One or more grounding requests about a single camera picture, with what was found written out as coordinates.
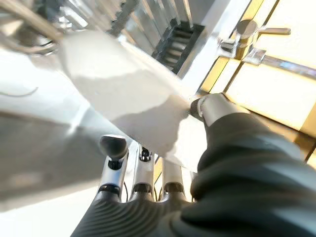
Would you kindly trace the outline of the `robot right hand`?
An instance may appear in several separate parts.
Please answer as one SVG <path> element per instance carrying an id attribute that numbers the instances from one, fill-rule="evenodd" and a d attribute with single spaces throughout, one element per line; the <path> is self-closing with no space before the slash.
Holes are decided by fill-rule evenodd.
<path id="1" fill-rule="evenodd" d="M 104 185 L 73 236 L 315 236 L 316 172 L 295 144 L 221 93 L 195 100 L 191 113 L 203 120 L 207 139 L 191 184 L 195 201 L 169 183 L 161 202 L 142 185 L 120 203 L 118 188 Z"/>

